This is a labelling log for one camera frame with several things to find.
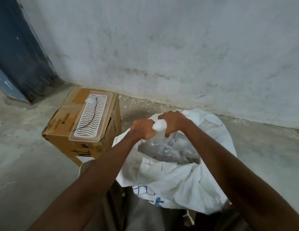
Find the forearm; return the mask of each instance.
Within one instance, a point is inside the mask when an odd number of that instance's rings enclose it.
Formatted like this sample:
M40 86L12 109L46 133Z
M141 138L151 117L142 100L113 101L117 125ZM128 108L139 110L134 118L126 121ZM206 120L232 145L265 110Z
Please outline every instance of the forearm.
M240 160L187 120L182 131L196 148L207 168L226 196L255 230L268 227L285 228L299 215L266 182L256 176Z
M138 140L137 133L128 132L59 195L29 230L83 230Z

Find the white plastic bag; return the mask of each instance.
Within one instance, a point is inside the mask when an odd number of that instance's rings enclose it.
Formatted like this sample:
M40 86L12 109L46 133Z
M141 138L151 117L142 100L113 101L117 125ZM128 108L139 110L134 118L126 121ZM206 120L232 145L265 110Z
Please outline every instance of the white plastic bag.
M232 138L218 117L200 109L182 113L236 156ZM157 122L158 116L155 114L150 119ZM128 131L117 136L113 145ZM200 164L158 161L139 152L139 145L140 142L133 147L116 178L121 186L132 186L135 194L156 206L186 208L204 214L222 209L227 197L202 160Z

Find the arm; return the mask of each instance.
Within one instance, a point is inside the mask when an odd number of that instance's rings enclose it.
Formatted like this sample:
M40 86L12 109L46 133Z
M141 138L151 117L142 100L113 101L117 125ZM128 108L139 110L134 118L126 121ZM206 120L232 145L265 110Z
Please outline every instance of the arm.
M299 215L266 182L180 112L159 116L166 137L182 131L223 192L253 230L299 230Z
M132 147L155 136L153 120L135 121L127 135L71 184L29 228L34 230L83 230L97 203L115 181Z

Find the blue door frame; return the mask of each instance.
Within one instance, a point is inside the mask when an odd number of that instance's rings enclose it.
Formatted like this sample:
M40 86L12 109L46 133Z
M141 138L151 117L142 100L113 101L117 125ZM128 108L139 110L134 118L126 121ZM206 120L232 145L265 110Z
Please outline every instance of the blue door frame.
M31 103L58 80L16 0L0 0L0 89Z

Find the concrete floor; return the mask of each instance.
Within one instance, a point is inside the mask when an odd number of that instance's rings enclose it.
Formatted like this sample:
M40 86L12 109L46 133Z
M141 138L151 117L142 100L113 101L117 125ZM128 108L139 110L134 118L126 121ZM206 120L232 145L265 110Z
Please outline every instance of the concrete floor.
M0 230L27 229L78 176L78 167L41 137L69 91L66 86L33 106L16 106L0 92ZM135 119L178 109L123 95L120 107L123 131ZM238 158L299 213L299 131L219 118L233 138ZM130 212L142 216L140 210ZM130 219L128 229L134 224L140 222Z

